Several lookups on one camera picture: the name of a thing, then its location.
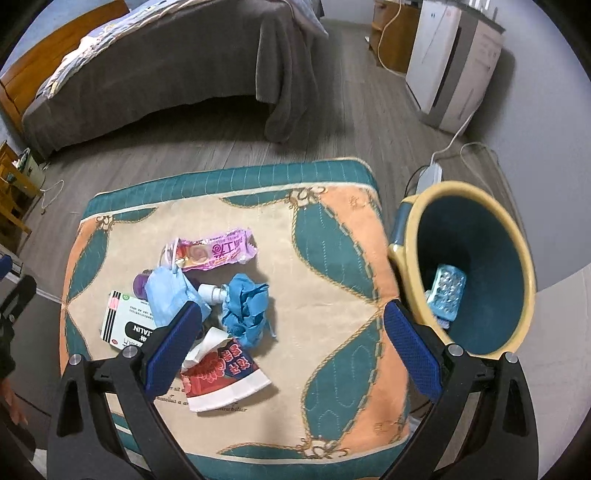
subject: person's hand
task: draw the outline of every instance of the person's hand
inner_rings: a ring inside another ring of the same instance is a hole
[[[27,418],[18,404],[18,398],[14,394],[14,390],[10,386],[10,382],[7,378],[2,380],[0,383],[0,398],[3,398],[8,404],[10,419],[15,425],[18,425],[21,422],[23,422],[25,425],[28,424]]]

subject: electrical cord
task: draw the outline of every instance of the electrical cord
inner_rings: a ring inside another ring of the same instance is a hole
[[[488,183],[486,182],[485,179],[482,178],[482,176],[480,176],[480,174],[466,161],[466,159],[464,158],[463,152],[464,152],[464,148],[466,147],[470,147],[472,145],[480,145],[481,147],[484,147],[484,149],[492,156],[492,152],[493,150],[486,145],[485,143],[482,142],[468,142],[468,143],[464,143],[462,145],[462,147],[460,148],[460,158],[462,159],[463,164],[466,166],[466,168],[468,170],[470,170],[470,172],[472,173],[472,175],[474,175],[479,181],[480,183],[482,183],[482,185],[484,185],[486,187],[486,189],[488,190],[488,193],[491,194],[491,196],[494,198],[495,195],[492,193],[492,189],[489,187]]]
[[[45,194],[47,192],[53,190],[60,183],[61,183],[60,189],[57,191],[57,193],[54,195],[54,197],[49,201],[49,203],[47,205],[43,205],[43,203],[45,201]],[[41,190],[43,192],[43,196],[41,197],[41,214],[42,215],[45,213],[45,210],[59,197],[61,191],[64,189],[64,185],[65,185],[65,182],[63,180],[58,180],[51,187],[49,187],[47,190],[39,189],[39,190]]]
[[[382,59],[379,56],[379,48],[382,45],[382,40],[384,39],[384,34],[386,33],[386,29],[392,24],[392,22],[394,22],[394,20],[396,20],[398,18],[398,16],[400,15],[400,12],[402,11],[402,0],[398,0],[398,12],[396,12],[396,15],[394,15],[392,17],[392,19],[386,23],[384,25],[384,28],[382,29],[382,35],[380,35],[379,38],[379,42],[378,42],[378,51],[375,53],[379,62],[382,64],[382,67],[384,67],[386,70],[388,70],[390,73],[393,73],[399,77],[405,78],[406,75],[400,72],[396,72],[395,70],[391,70],[389,69],[386,65],[384,65],[384,62],[382,61]]]
[[[462,126],[458,129],[456,134],[453,136],[452,141],[449,142],[449,145],[446,146],[443,150],[437,150],[436,152],[433,152],[433,155],[431,155],[431,163],[429,165],[433,165],[435,163],[435,155],[445,153],[447,150],[449,150],[452,147],[453,143],[456,141],[456,138],[458,138],[460,136],[460,133],[464,131],[464,129],[467,127],[468,123],[470,123],[470,120],[472,120],[472,117],[476,113],[476,110],[478,110],[478,106],[470,115],[468,115],[468,118],[466,118],[466,121],[462,124]]]
[[[408,188],[410,187],[410,183],[412,182],[412,180],[413,180],[414,176],[415,176],[417,173],[419,173],[419,172],[421,172],[421,173],[422,173],[422,171],[423,171],[425,168],[427,168],[428,166],[429,166],[429,164],[421,165],[419,168],[417,168],[417,169],[416,169],[416,170],[413,172],[413,174],[412,174],[412,175],[410,175],[410,178],[408,179],[407,185],[406,185],[406,187],[404,187],[404,198],[406,198],[406,197],[408,196]]]
[[[49,414],[48,412],[46,412],[42,408],[37,407],[34,403],[28,401],[26,398],[20,396],[18,393],[14,392],[14,396],[17,398],[20,398],[24,403],[26,403],[30,407],[34,408],[35,410],[37,410],[39,413],[42,413],[42,414],[46,415],[47,417],[51,417],[51,414]]]

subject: metal screw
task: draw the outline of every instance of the metal screw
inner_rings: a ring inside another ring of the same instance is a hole
[[[507,352],[505,358],[510,364],[516,364],[518,360],[517,355],[512,352]]]
[[[133,358],[138,354],[138,351],[135,345],[128,345],[123,349],[123,356],[125,358]]]
[[[70,357],[70,360],[69,360],[70,365],[78,365],[80,362],[82,362],[82,355],[81,354],[75,353],[74,355],[72,355]]]
[[[453,356],[462,356],[464,354],[464,349],[456,343],[449,345],[447,351]]]

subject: power strip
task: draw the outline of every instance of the power strip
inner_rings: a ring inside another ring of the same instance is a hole
[[[427,190],[431,185],[441,183],[442,170],[439,163],[429,165],[418,177],[417,195]]]

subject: nightstand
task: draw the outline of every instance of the nightstand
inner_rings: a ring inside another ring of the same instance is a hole
[[[406,73],[421,10],[413,5],[403,4],[400,15],[387,26],[398,13],[398,8],[397,1],[374,0],[374,21],[371,24],[369,49],[374,52],[380,65],[377,59],[379,45],[379,56],[384,65],[395,72]]]

